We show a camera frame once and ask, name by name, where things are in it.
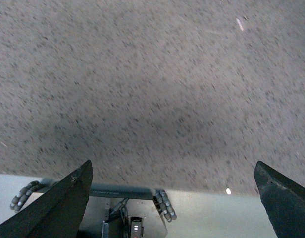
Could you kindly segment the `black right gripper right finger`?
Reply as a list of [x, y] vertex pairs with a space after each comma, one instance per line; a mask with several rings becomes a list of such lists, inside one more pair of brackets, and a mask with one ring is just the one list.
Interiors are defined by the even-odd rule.
[[305, 238], [305, 188], [262, 161], [254, 179], [277, 237]]

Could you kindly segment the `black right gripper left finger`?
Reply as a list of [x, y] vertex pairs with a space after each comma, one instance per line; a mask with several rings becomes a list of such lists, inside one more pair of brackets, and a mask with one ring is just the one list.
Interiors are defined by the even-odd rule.
[[93, 180], [87, 160], [25, 209], [0, 224], [0, 238], [74, 238]]

